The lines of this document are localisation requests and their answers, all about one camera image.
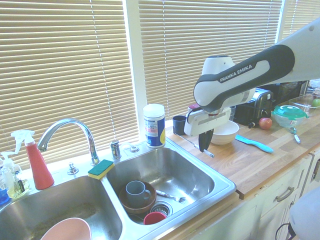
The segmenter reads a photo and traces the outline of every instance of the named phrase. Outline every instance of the sponge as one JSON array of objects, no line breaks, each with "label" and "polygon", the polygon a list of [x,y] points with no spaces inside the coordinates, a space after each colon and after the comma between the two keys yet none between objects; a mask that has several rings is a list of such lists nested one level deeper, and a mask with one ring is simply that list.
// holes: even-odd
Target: sponge
[{"label": "sponge", "polygon": [[88,176],[94,179],[101,179],[115,166],[113,161],[102,160],[96,166],[94,166],[90,171],[88,171]]}]

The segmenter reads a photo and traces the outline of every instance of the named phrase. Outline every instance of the brown bowl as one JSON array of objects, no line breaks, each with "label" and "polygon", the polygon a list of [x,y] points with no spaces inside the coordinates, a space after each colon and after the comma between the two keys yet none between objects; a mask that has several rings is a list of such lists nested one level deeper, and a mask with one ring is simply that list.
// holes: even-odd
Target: brown bowl
[{"label": "brown bowl", "polygon": [[132,208],[128,203],[126,187],[123,187],[121,189],[119,193],[119,199],[120,199],[120,202],[122,203],[122,206],[127,211],[127,213],[143,214],[149,211],[152,208],[152,206],[155,204],[156,198],[157,198],[157,193],[155,188],[148,182],[143,181],[143,183],[145,185],[145,189],[150,191],[150,197],[148,200],[145,201],[144,207],[141,207],[141,208]]}]

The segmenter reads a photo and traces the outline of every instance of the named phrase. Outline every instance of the window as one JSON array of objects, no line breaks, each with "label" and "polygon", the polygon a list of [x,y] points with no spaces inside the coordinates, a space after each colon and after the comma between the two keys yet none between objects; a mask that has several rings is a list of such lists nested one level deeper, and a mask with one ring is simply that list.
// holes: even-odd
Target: window
[{"label": "window", "polygon": [[[139,139],[121,0],[0,2],[0,151],[14,151],[13,131],[38,142],[56,121],[75,118],[97,150],[112,139]],[[82,130],[60,128],[47,163],[89,153]],[[29,168],[25,148],[12,159]]]},{"label": "window", "polygon": [[280,39],[284,39],[320,17],[319,0],[286,0]]},{"label": "window", "polygon": [[239,63],[276,41],[281,0],[140,0],[146,97],[185,114],[205,59]]}]

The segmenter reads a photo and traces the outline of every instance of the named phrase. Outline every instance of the drain strainer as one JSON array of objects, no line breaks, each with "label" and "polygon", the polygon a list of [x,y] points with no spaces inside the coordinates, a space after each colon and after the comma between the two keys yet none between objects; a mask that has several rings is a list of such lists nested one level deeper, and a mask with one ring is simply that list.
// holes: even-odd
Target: drain strainer
[{"label": "drain strainer", "polygon": [[160,212],[163,213],[166,217],[172,215],[173,209],[172,206],[166,201],[156,201],[150,212]]}]

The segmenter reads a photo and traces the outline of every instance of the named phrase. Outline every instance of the spray bottle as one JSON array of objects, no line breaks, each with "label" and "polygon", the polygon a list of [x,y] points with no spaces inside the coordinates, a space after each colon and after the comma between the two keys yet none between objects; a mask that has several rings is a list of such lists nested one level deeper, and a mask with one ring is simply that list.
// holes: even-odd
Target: spray bottle
[{"label": "spray bottle", "polygon": [[15,154],[15,152],[5,151],[0,154],[4,157],[1,172],[6,184],[7,194],[11,199],[18,199],[29,191],[29,182],[26,179],[21,179],[21,167],[8,158],[8,155]]},{"label": "spray bottle", "polygon": [[0,164],[0,205],[9,201],[9,196],[7,194],[7,185],[5,177],[2,174],[3,164]]},{"label": "spray bottle", "polygon": [[36,142],[32,135],[35,131],[31,130],[18,130],[11,133],[11,136],[15,138],[16,146],[15,152],[18,153],[22,142],[26,148],[26,153],[29,158],[32,175],[34,179],[35,188],[38,190],[47,189],[54,184],[54,179],[49,172],[46,162],[37,148]]}]

